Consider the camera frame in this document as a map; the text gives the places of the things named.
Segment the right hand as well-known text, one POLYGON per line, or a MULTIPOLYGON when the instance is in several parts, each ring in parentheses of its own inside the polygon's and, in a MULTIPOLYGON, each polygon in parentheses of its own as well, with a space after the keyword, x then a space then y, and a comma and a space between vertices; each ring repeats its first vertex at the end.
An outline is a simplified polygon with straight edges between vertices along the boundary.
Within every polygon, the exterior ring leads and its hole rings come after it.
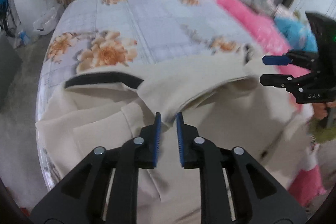
POLYGON ((327 117, 327 108, 334 108, 336 106, 336 102, 328 102, 328 103, 314 103, 312 104, 314 117, 316 119, 322 120, 327 117))

